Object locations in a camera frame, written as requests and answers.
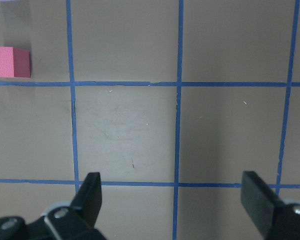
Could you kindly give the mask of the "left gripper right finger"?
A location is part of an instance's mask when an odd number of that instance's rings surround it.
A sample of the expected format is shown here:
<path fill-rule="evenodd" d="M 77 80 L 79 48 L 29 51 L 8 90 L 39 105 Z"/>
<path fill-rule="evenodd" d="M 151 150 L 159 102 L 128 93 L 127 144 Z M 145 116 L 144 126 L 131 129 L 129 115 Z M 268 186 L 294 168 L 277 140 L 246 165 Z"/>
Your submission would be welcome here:
<path fill-rule="evenodd" d="M 280 198 L 256 172 L 242 173 L 240 201 L 264 240 L 300 240 L 300 201 Z"/>

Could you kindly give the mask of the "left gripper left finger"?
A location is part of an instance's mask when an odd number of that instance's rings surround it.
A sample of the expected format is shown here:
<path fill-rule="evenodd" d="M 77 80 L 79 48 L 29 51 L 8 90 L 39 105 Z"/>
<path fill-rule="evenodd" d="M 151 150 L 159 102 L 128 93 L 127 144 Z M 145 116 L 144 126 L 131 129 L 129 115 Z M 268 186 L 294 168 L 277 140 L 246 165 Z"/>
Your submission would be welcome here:
<path fill-rule="evenodd" d="M 104 240 L 95 228 L 101 206 L 101 175 L 90 172 L 70 204 L 49 211 L 44 223 L 54 240 Z"/>

